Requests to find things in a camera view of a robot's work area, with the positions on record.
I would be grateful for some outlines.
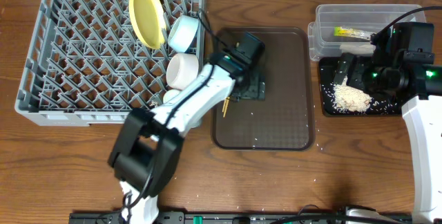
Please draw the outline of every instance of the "gray dish rack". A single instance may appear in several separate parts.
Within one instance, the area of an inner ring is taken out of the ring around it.
[[[167,43],[145,47],[128,13],[129,0],[41,0],[15,110],[41,126],[122,123],[135,107],[162,104]],[[204,0],[160,0],[165,40],[182,14],[196,17]],[[202,65],[200,27],[189,53]]]

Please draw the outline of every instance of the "green light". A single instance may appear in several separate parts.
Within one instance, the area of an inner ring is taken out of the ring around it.
[[[427,76],[431,78],[431,76],[436,75],[435,72],[427,71]]]

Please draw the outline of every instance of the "wooden table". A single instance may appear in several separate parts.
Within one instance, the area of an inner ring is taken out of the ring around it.
[[[67,223],[74,210],[121,206],[106,164],[120,125],[38,127],[14,102],[40,0],[8,0],[0,22],[0,222]],[[417,3],[442,0],[208,0],[214,29],[297,26],[307,31],[322,3]],[[434,52],[442,59],[442,12]],[[176,175],[160,194],[162,209],[190,212],[297,212],[303,205],[366,205],[411,212],[410,141],[400,117],[326,118],[317,63],[311,63],[316,143],[305,152],[226,151],[210,137],[211,114],[186,137]]]

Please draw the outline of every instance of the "tray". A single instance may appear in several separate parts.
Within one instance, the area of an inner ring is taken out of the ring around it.
[[[336,57],[324,57],[319,61],[318,74],[320,82],[320,100],[323,106],[323,114],[328,117],[337,116],[377,116],[377,115],[401,115],[402,110],[398,103],[378,100],[373,98],[371,106],[364,113],[339,112],[333,107],[333,79],[334,71],[338,66],[339,59]]]
[[[307,149],[315,133],[306,34],[298,28],[227,28],[220,37],[239,39],[243,32],[266,46],[259,64],[265,100],[230,102],[225,118],[219,103],[213,110],[214,143],[225,149]]]
[[[41,0],[15,104],[38,125],[122,123],[134,107],[162,104],[165,73],[176,54],[145,47],[133,32],[129,0]],[[160,0],[167,30],[196,17],[204,0]],[[202,65],[204,31],[189,49]]]

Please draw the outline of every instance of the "yellow plate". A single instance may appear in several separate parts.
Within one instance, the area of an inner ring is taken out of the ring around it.
[[[149,48],[160,48],[164,43],[161,32],[166,28],[160,0],[129,0],[129,16],[135,34]]]

